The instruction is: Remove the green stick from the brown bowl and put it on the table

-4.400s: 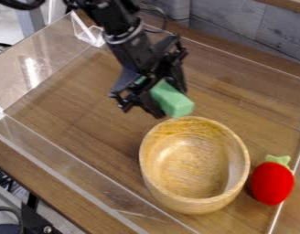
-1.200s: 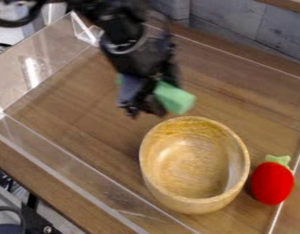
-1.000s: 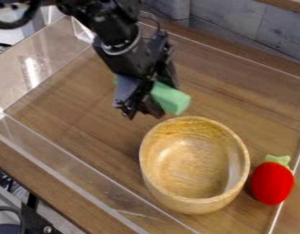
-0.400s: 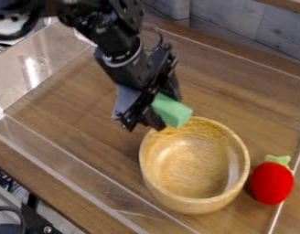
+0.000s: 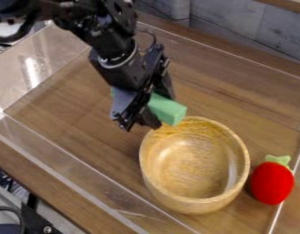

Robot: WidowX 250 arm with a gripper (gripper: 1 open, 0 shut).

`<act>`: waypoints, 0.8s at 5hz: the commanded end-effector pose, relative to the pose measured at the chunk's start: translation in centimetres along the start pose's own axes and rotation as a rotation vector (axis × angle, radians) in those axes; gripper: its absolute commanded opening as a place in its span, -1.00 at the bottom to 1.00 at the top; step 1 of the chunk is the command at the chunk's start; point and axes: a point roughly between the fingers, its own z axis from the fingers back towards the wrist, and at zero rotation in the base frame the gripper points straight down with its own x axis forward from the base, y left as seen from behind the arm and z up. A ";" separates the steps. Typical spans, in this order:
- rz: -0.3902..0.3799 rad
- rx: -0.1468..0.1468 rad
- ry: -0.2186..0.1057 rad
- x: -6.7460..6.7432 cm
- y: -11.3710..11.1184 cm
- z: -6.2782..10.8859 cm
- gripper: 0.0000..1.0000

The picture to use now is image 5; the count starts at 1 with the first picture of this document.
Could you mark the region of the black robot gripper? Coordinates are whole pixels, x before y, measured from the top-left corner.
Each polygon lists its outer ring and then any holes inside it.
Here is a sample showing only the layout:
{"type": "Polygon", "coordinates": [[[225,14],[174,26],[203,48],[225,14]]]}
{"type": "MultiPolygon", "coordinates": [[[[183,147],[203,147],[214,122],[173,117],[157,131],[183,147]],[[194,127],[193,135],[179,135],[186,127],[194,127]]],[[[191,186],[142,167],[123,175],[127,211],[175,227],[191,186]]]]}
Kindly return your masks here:
{"type": "MultiPolygon", "coordinates": [[[[169,73],[170,58],[165,55],[163,44],[153,45],[146,54],[135,49],[133,56],[122,64],[107,63],[95,50],[91,51],[90,60],[111,89],[137,91],[138,94],[157,92],[170,100],[177,99],[169,73]]],[[[138,123],[153,130],[163,126],[150,107],[142,110],[138,123]]]]}

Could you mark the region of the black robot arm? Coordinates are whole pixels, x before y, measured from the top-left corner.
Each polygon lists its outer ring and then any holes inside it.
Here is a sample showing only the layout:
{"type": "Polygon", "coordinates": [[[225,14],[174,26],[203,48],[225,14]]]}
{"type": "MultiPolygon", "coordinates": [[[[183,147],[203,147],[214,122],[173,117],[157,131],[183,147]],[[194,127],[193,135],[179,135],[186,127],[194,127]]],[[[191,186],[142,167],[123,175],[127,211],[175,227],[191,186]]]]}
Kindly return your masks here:
{"type": "Polygon", "coordinates": [[[0,0],[0,23],[22,25],[16,33],[0,36],[0,43],[24,38],[44,20],[91,46],[90,61],[114,89],[111,119],[124,131],[138,124],[159,129],[163,121],[151,110],[151,95],[175,98],[170,59],[158,42],[139,49],[135,0],[0,0]]]}

